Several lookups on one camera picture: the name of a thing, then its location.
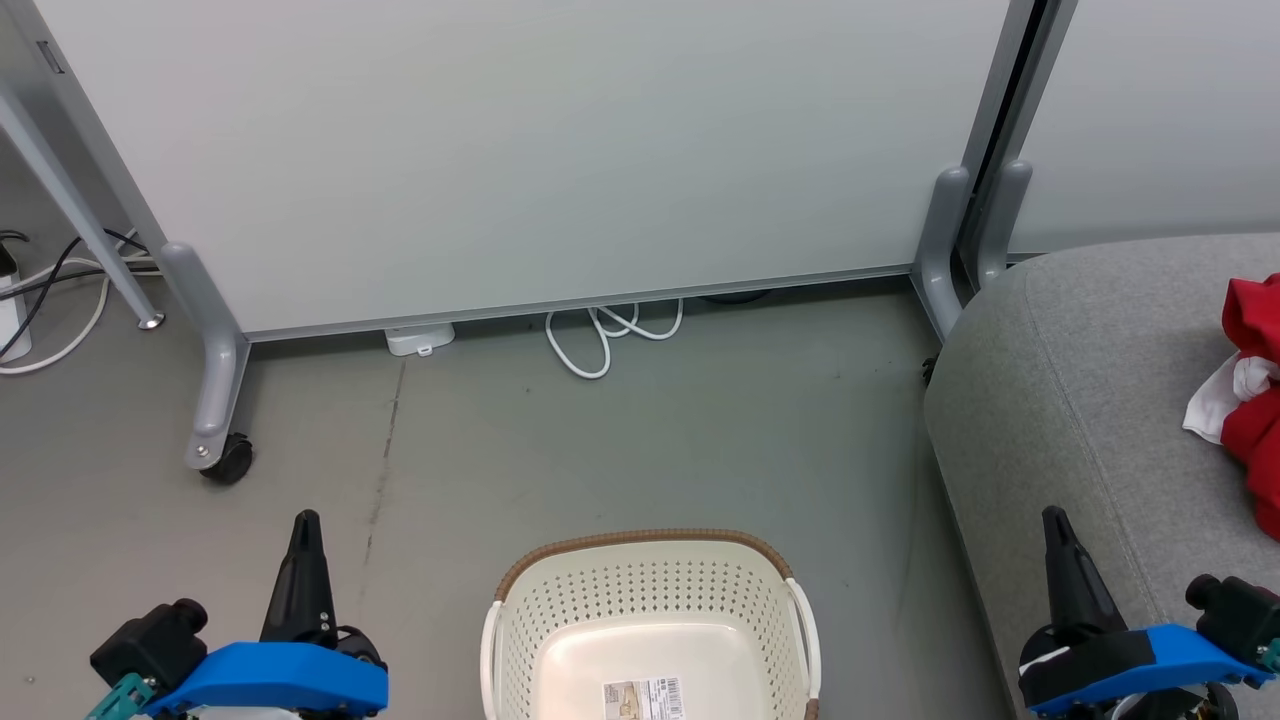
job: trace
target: coiled white cable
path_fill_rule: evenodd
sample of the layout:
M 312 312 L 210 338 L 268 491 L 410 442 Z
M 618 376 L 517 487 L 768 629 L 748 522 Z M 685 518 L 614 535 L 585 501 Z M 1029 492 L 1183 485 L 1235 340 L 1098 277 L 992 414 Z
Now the coiled white cable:
M 603 324 L 600 324 L 599 313 L 604 313 L 605 315 L 608 315 L 613 322 L 622 325 L 622 329 L 611 331 L 605 328 Z M 590 315 L 591 324 L 595 325 L 595 334 L 599 336 L 600 338 L 600 348 L 604 350 L 604 365 L 600 366 L 599 370 L 595 372 L 584 370 L 577 365 L 575 365 L 573 361 L 570 360 L 567 355 L 564 355 L 564 351 L 561 350 L 559 343 L 556 342 L 556 333 L 552 332 L 552 318 L 556 316 L 556 313 L 547 314 L 547 323 L 544 324 L 544 328 L 547 331 L 547 340 L 552 343 L 552 350 L 556 351 L 556 356 L 561 359 L 561 363 L 564 363 L 564 366 L 568 368 L 570 372 L 572 372 L 575 375 L 586 380 L 596 380 L 603 378 L 604 374 L 609 372 L 609 366 L 613 364 L 613 354 L 609 352 L 609 338 L 636 333 L 637 336 L 645 340 L 654 340 L 654 341 L 667 340 L 671 336 L 676 334 L 676 331 L 680 329 L 681 320 L 685 319 L 685 301 L 682 299 L 676 301 L 676 322 L 672 323 L 671 329 L 664 333 L 653 333 L 636 324 L 640 322 L 639 302 L 631 304 L 630 320 L 621 318 L 617 313 L 609 310 L 608 307 L 588 307 L 586 314 Z

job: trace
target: floor crack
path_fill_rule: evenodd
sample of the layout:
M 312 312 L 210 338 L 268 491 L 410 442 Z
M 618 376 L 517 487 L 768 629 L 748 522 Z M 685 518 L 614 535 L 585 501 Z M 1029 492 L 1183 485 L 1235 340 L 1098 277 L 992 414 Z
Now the floor crack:
M 399 379 L 396 380 L 396 397 L 392 398 L 392 419 L 387 428 L 387 445 L 383 446 L 383 471 L 378 474 L 378 487 L 374 488 L 374 507 L 369 512 L 369 539 L 365 541 L 365 564 L 369 566 L 369 557 L 374 552 L 374 532 L 378 529 L 378 518 L 383 512 L 383 496 L 387 493 L 387 480 L 392 475 L 392 441 L 396 438 L 396 416 L 399 414 L 399 396 L 401 391 L 404 388 L 404 370 L 408 368 L 408 360 L 401 361 L 401 374 Z M 364 600 L 365 588 L 360 588 L 361 600 Z

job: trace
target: power strip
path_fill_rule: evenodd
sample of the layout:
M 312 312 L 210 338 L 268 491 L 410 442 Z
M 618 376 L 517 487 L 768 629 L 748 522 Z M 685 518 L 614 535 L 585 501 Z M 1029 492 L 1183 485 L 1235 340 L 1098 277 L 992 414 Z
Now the power strip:
M 4 292 L 5 288 L 13 287 L 20 279 L 18 277 L 17 268 L 10 265 L 4 269 L 12 269 L 13 272 L 8 275 L 0 275 L 0 292 Z M 0 347 L 4 347 L 4 343 L 9 342 L 13 333 L 18 332 L 18 328 L 22 327 L 22 322 L 24 319 L 27 319 L 27 305 L 22 301 L 20 295 L 10 297 L 9 300 L 0 300 Z M 0 357 L 0 363 L 10 363 L 28 352 L 31 352 L 29 328 L 22 332 L 22 337 L 19 337 L 18 342 L 9 348 L 9 352 L 5 352 L 4 356 Z

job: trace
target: white cable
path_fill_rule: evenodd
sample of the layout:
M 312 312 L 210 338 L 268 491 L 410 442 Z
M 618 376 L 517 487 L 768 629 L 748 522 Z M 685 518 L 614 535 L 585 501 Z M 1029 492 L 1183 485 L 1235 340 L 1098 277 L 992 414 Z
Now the white cable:
M 137 232 L 138 232 L 137 229 L 131 229 L 129 232 L 127 232 L 124 234 L 124 237 L 128 237 L 128 238 L 132 240 L 133 236 L 137 234 Z M 116 242 L 115 243 L 115 250 L 119 251 L 120 247 L 123 247 L 123 246 L 124 246 L 124 242 Z M 146 255 L 146 254 L 128 255 L 128 256 L 124 258 L 125 263 L 138 263 L 138 261 L 143 261 L 143 260 L 155 261 L 154 258 L 151 258 L 150 255 Z M 84 259 L 84 258 L 69 258 L 69 259 L 67 259 L 67 260 L 63 261 L 63 266 L 65 268 L 67 265 L 70 265 L 73 261 L 77 265 L 90 265 L 92 268 L 102 269 L 102 265 L 100 265 L 99 263 L 95 263 L 93 260 L 88 260 L 88 259 Z M 22 287 L 27 286 L 28 283 L 31 283 L 32 281 L 38 281 L 40 278 L 47 275 L 52 270 L 54 270 L 54 268 L 52 268 L 52 265 L 50 265 L 49 268 L 45 268 L 40 273 L 36 273 L 36 275 L 33 275 L 33 277 L 31 277 L 31 278 L 28 278 L 26 281 L 22 281 L 20 283 L 17 283 L 17 284 L 14 284 L 12 287 L 22 288 Z M 134 277 L 138 277 L 138 275 L 141 275 L 141 277 L 160 275 L 160 273 L 157 273 L 157 272 L 151 272 L 151 273 L 132 273 L 132 274 Z M 90 316 L 88 323 L 84 325 L 84 329 L 82 329 L 81 333 L 78 336 L 76 336 L 67 345 L 67 347 L 59 350 L 58 352 L 50 355 L 49 357 L 45 357 L 44 360 L 40 360 L 37 363 L 32 363 L 31 365 L 23 365 L 20 368 L 0 368 L 0 375 L 24 375 L 27 373 L 35 373 L 36 370 L 41 370 L 44 368 L 47 368 L 47 366 L 52 365 L 54 363 L 58 363 L 63 357 L 67 357 L 68 355 L 70 355 L 73 350 L 76 350 L 77 347 L 79 347 L 81 342 L 84 342 L 84 338 L 88 337 L 88 333 L 93 329 L 95 325 L 97 325 L 99 319 L 102 318 L 102 310 L 106 307 L 106 295 L 108 295 L 108 291 L 110 291 L 110 290 L 111 290 L 111 281 L 110 281 L 110 278 L 102 278 L 102 290 L 97 293 L 97 307 L 93 309 L 93 315 Z
M 618 331 L 605 329 L 605 327 L 600 324 L 600 316 L 598 314 L 600 311 L 603 311 L 605 315 L 608 315 L 620 325 L 622 325 L 622 329 Z M 685 301 L 682 299 L 676 301 L 676 322 L 672 323 L 669 331 L 662 334 L 652 333 L 636 324 L 640 322 L 639 302 L 631 304 L 631 320 L 622 319 L 621 316 L 618 316 L 617 313 L 609 310 L 608 307 L 588 307 L 586 314 L 590 315 L 591 324 L 595 325 L 595 334 L 599 336 L 600 338 L 600 348 L 604 350 L 604 365 L 599 370 L 595 370 L 594 373 L 584 370 L 577 365 L 575 365 L 573 361 L 570 360 L 567 355 L 564 355 L 564 351 L 561 350 L 559 343 L 556 342 L 556 333 L 552 332 L 552 318 L 556 315 L 556 313 L 547 314 L 547 323 L 544 324 L 544 329 L 547 331 L 547 340 L 552 343 L 552 350 L 556 351 L 556 356 L 561 359 L 561 363 L 564 363 L 564 366 L 568 368 L 570 372 L 572 372 L 575 375 L 586 380 L 595 380 L 603 378 L 604 374 L 609 372 L 609 365 L 613 364 L 613 356 L 609 352 L 611 337 L 622 337 L 626 334 L 636 333 L 637 336 L 646 340 L 667 340 L 671 336 L 676 334 L 676 331 L 680 329 L 680 322 L 684 320 L 685 318 Z
M 111 287 L 111 281 L 102 279 L 102 291 L 97 293 L 97 307 L 93 310 L 93 315 L 88 319 L 88 324 L 81 331 L 81 334 L 76 336 L 67 347 L 59 350 L 58 352 L 45 357 L 38 363 L 32 363 L 31 365 L 23 365 L 20 368 L 0 368 L 0 375 L 24 375 L 27 373 L 35 373 L 42 368 L 47 368 L 54 363 L 67 357 L 72 354 L 72 350 L 79 347 L 79 343 L 88 337 L 90 331 L 97 324 L 97 319 L 102 316 L 102 309 L 106 307 L 106 291 Z

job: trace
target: metal frame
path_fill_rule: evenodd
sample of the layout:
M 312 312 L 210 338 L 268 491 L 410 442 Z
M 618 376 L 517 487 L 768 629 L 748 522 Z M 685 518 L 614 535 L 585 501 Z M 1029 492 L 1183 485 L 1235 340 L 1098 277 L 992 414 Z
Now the metal frame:
M 969 282 L 982 290 L 1009 266 L 1009 241 L 1032 179 L 1032 164 L 1019 158 L 1050 73 L 1057 60 L 1078 0 L 1046 0 L 1024 65 L 1012 87 L 1005 119 L 992 138 L 987 172 L 977 181 L 956 246 Z
M 966 208 L 973 205 L 974 186 L 979 182 L 993 142 L 1005 94 L 1018 65 L 1018 51 L 1034 9 L 1036 0 L 1010 1 L 964 156 L 959 167 L 943 170 L 934 182 L 924 228 L 920 231 L 911 283 L 933 331 L 943 341 L 960 316 L 960 299 L 951 279 L 951 254 L 961 232 Z
M 14 147 L 18 149 L 18 154 L 27 161 L 50 197 L 84 240 L 84 245 L 97 258 L 102 272 L 111 278 L 115 290 L 120 292 L 124 302 L 138 316 L 138 328 L 143 331 L 159 328 L 160 323 L 164 322 L 164 313 L 151 305 L 142 288 L 138 287 L 138 281 L 129 274 L 129 268 L 124 264 L 120 254 L 115 251 L 114 242 L 102 232 L 102 223 L 93 214 L 84 196 L 72 183 L 67 169 L 49 147 L 49 142 L 45 141 L 45 136 L 27 114 L 27 109 L 4 82 L 0 82 L 0 129 L 5 131 Z
M 1075 0 L 1060 1 L 1073 4 L 1074 6 Z M 1018 51 L 1027 33 L 1028 22 L 1032 18 L 1036 3 L 1037 0 L 1011 0 L 1009 4 L 1009 12 L 995 49 L 987 83 L 978 101 L 973 128 L 970 129 L 961 163 L 959 167 L 943 170 L 934 181 L 933 193 L 913 265 L 868 268 L 840 273 L 677 288 L 652 293 L 479 309 L 466 313 L 387 318 L 246 334 L 241 331 L 230 310 L 227 307 L 212 278 L 205 270 L 196 252 L 191 247 L 182 245 L 180 241 L 173 242 L 170 238 L 166 238 L 160 229 L 155 215 L 133 182 L 110 136 L 93 111 L 88 97 L 76 78 L 74 70 L 65 63 L 61 50 L 58 47 L 56 41 L 52 38 L 32 1 L 0 0 L 0 4 L 8 8 L 13 15 L 15 26 L 28 41 L 29 49 L 36 58 L 42 63 L 47 61 L 60 65 L 55 74 L 49 76 L 55 94 L 83 138 L 90 154 L 97 161 L 108 184 L 115 192 L 124 211 L 138 228 L 151 254 L 156 256 L 160 269 L 170 281 L 169 284 L 175 296 L 204 340 L 205 372 L 201 380 L 200 401 L 197 404 L 192 436 L 186 452 L 187 464 L 195 469 L 210 468 L 221 456 L 232 414 L 236 409 L 236 398 L 244 374 L 244 365 L 248 360 L 250 346 L 255 342 L 462 322 L 524 313 L 567 310 L 588 305 L 639 302 L 691 295 L 739 292 L 897 274 L 910 275 L 934 331 L 940 338 L 946 338 L 951 325 L 960 314 L 960 301 L 951 281 L 951 254 L 956 246 L 957 236 L 964 227 L 966 206 L 972 211 L 974 186 L 983 161 L 988 156 L 993 141 L 992 136 L 1001 117 L 1006 88 L 1012 78 Z M 45 42 L 42 47 L 44 53 L 37 51 L 37 40 Z

